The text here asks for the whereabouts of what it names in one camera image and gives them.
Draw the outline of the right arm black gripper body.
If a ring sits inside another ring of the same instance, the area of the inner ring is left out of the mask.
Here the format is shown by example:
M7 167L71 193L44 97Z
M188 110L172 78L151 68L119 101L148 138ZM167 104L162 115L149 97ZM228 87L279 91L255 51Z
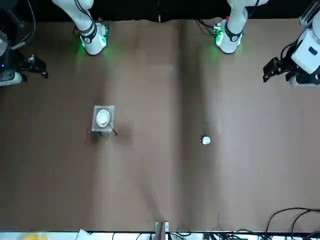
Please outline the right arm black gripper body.
M34 57L25 57L19 55L14 60L14 70L16 72L32 72L33 70Z

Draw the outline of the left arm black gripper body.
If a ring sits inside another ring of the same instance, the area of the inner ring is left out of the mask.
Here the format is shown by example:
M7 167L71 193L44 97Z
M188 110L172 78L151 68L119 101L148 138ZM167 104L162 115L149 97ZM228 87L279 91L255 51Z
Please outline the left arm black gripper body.
M282 75L285 73L297 74L298 65L292 60L291 56L285 56L278 60L277 74Z

